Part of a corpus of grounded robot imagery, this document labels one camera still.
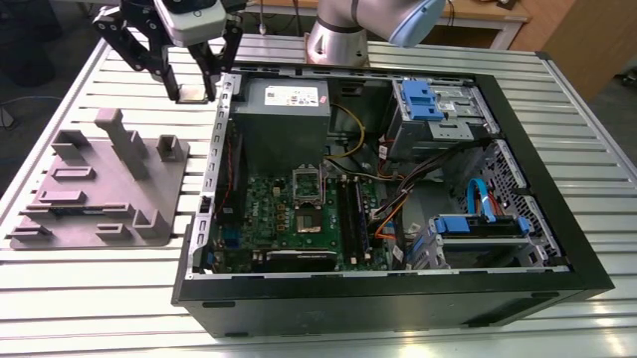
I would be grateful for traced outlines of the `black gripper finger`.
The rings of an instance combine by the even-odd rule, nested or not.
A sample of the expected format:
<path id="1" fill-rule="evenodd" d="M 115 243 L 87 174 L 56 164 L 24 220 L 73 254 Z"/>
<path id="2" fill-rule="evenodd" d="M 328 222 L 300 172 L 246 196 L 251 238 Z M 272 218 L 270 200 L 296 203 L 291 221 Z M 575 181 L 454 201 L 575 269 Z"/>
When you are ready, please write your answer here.
<path id="1" fill-rule="evenodd" d="M 177 101 L 179 88 L 167 51 L 171 42 L 160 16 L 156 25 L 132 27 L 123 18 L 119 6 L 103 7 L 92 24 L 128 66 L 137 72 L 147 70 L 153 79 L 163 83 L 168 98 Z"/>
<path id="2" fill-rule="evenodd" d="M 243 36 L 243 18 L 239 13 L 227 16 L 223 40 L 224 46 L 218 54 L 214 54 L 207 41 L 189 47 L 189 54 L 201 71 L 205 98 L 214 101 L 216 98 L 215 83 L 219 81 L 222 72 L 232 68 L 240 39 Z"/>

